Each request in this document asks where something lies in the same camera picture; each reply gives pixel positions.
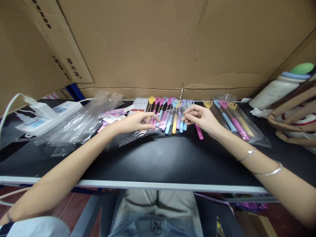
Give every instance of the hand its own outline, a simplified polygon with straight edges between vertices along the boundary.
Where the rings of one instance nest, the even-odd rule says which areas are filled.
[[[183,114],[184,118],[182,118],[182,121],[187,125],[196,123],[210,136],[216,135],[216,133],[225,129],[208,108],[194,104],[187,108]]]
[[[154,117],[157,122],[160,122],[160,119],[154,112],[139,112],[133,113],[132,115],[112,123],[112,126],[116,126],[118,133],[128,133],[138,130],[147,130],[155,129],[155,125],[150,124],[148,117]]]

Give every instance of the black table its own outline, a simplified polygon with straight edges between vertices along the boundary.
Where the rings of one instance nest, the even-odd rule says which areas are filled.
[[[63,101],[45,102],[54,107]],[[121,107],[130,104],[132,101],[125,101]],[[260,146],[257,149],[316,187],[315,155],[301,146],[281,141],[266,119],[252,116],[251,108],[245,103],[240,107],[272,143],[272,149]],[[21,122],[14,115],[7,120],[1,141],[5,145],[22,135],[14,128]],[[204,140],[199,140],[195,126],[188,126],[182,134],[177,131],[172,135],[170,131],[165,135],[159,131],[119,149],[104,151],[82,176],[78,186],[267,193],[217,141],[204,131],[203,135]],[[33,142],[20,147],[20,143],[11,143],[2,150],[1,159],[6,159],[0,162],[1,183],[34,184],[64,159],[50,157],[54,147],[35,146]]]

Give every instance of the table edge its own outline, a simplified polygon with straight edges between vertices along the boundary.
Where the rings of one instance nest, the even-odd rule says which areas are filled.
[[[22,176],[2,176],[0,184],[35,184],[41,178]],[[210,193],[245,193],[245,194],[269,194],[264,187],[256,186],[233,186],[233,185],[212,185],[212,184],[182,184],[182,183],[154,183],[154,182],[131,182],[131,181],[109,181],[109,180],[80,180],[78,187],[96,188],[120,188],[120,189],[159,189],[159,190],[182,190]]]

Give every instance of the green cap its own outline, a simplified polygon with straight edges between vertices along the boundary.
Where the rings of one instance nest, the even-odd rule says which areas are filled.
[[[298,64],[294,68],[292,68],[290,73],[303,75],[303,74],[309,73],[311,70],[313,70],[313,68],[314,68],[314,64],[312,63]]]

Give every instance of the cardboard box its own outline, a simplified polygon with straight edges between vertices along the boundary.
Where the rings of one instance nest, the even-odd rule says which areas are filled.
[[[269,219],[250,212],[235,212],[245,237],[277,237]]]
[[[17,93],[40,99],[73,83],[22,1],[0,1],[0,42],[0,116]],[[23,106],[18,98],[11,111]]]
[[[316,27],[313,0],[59,0],[94,84],[258,90]],[[316,62],[316,55],[299,61]]]
[[[56,0],[23,0],[51,50],[74,82],[93,83],[91,74]]]
[[[194,100],[218,92],[242,99],[298,63],[316,63],[313,0],[3,0],[1,6],[1,73],[8,83],[0,110],[16,93],[38,99],[73,81],[88,97],[103,89],[124,98],[179,98],[183,90],[182,98]]]

